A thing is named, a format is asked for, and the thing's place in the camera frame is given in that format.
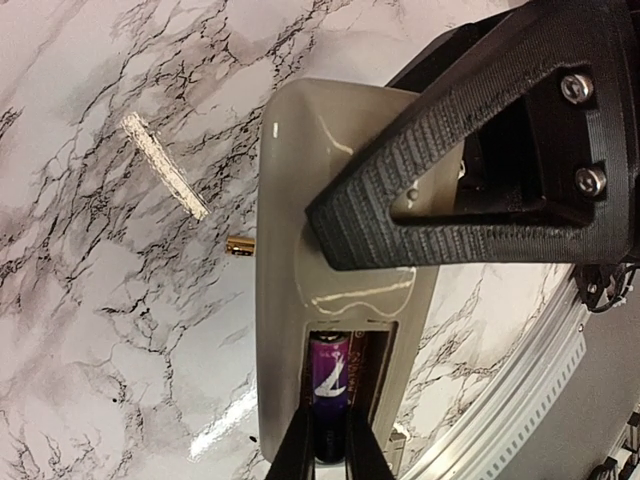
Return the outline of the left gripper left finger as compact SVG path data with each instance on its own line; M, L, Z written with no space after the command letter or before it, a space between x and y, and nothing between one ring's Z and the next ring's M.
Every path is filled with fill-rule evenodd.
M307 406L299 407L267 473L267 480L313 480L315 452L313 416Z

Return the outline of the grey remote control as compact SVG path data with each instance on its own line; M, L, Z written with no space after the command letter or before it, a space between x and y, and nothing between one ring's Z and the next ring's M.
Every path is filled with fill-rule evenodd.
M380 445L400 409L433 298L434 267L337 271L305 210L352 156L415 96L348 82L298 79L267 102L260 135L256 355L260 447L273 460L311 398L309 337L345 333L347 394Z

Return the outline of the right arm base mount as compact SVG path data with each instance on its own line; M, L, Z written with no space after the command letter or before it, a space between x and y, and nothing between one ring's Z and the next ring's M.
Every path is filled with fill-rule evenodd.
M626 303L633 290L639 263L578 265L573 277L581 303L592 314L601 314Z

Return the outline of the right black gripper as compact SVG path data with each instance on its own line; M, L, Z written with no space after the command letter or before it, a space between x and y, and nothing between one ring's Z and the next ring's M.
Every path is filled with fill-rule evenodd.
M306 210L332 268L638 259L638 2L526 2L391 86L414 101Z

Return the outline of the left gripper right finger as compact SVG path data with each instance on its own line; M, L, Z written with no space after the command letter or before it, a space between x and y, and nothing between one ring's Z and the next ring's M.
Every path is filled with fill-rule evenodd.
M387 464L366 416L351 408L345 438L346 478L348 480L392 480Z

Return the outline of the gold black battery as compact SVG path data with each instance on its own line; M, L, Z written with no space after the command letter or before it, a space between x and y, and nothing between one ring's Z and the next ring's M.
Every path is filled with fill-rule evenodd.
M228 236L226 240L226 253L234 256L253 256L256 249L256 241L253 238L243 236Z

